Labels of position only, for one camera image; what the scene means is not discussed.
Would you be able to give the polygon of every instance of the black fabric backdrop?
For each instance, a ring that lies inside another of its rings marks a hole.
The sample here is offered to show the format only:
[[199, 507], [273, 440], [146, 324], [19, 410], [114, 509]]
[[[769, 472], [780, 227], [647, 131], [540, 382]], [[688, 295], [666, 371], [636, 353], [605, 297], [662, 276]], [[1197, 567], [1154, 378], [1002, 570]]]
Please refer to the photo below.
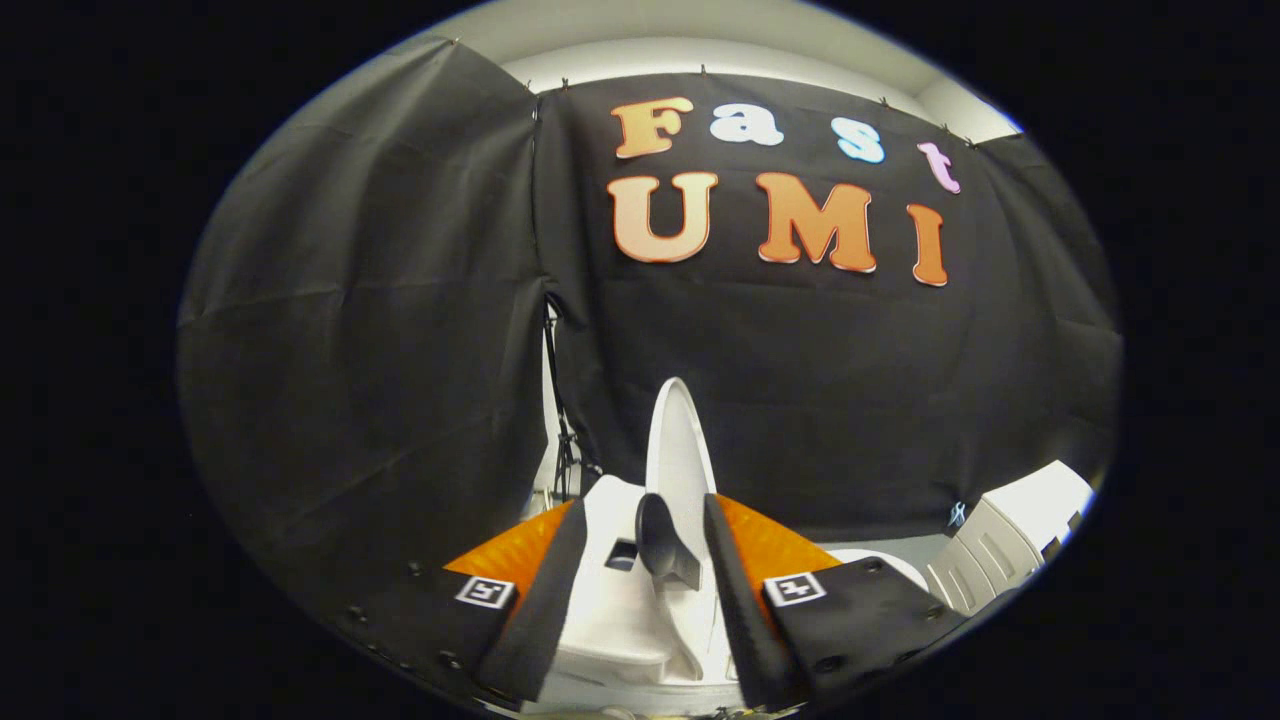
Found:
[[[620, 105], [686, 97], [673, 145], [620, 160]], [[713, 109], [771, 110], [777, 146], [713, 137]], [[837, 149], [831, 120], [876, 128], [886, 158]], [[919, 142], [951, 159], [952, 195]], [[620, 177], [652, 176], [652, 227], [673, 234], [671, 178], [714, 172], [710, 231], [692, 258], [646, 264], [613, 238]], [[790, 173], [818, 201], [868, 190], [877, 269], [806, 258], [762, 261], [769, 208], [755, 184]], [[548, 287], [566, 311], [559, 384], [605, 471], [644, 482], [662, 382], [690, 387], [721, 492], [815, 541], [943, 530], [957, 501], [1062, 459], [1103, 471], [1115, 437], [1120, 336], [1106, 268], [1065, 183], [1021, 138], [969, 147], [892, 108], [819, 87], [726, 76], [616, 78], [544, 94], [535, 227]], [[945, 287], [913, 278], [908, 204], [943, 218]]]
[[[675, 146], [618, 160], [614, 106], [684, 96]], [[774, 113], [782, 145], [712, 137], [712, 110]], [[887, 156], [836, 146], [869, 123]], [[918, 142], [951, 161], [943, 190]], [[605, 184], [719, 176], [698, 255], [652, 265], [613, 241]], [[822, 200], [870, 191], [873, 274], [762, 261], [762, 172]], [[943, 217], [950, 282], [911, 275], [905, 206]], [[534, 96], [419, 37], [292, 117], [216, 208], [179, 309], [191, 446], [237, 538], [332, 619], [518, 518], [547, 447], [540, 327], [605, 471], [644, 482], [662, 382], [701, 415], [719, 491], [815, 541], [940, 532], [956, 501], [1062, 459], [1096, 478], [1115, 434], [1120, 337], [1102, 255], [1021, 138], [969, 147], [905, 113], [782, 81], [621, 78]], [[398, 632], [390, 628], [387, 632]]]
[[291, 118], [228, 188], [179, 315], [192, 450], [321, 615], [506, 529], [547, 446], [535, 97], [419, 37]]

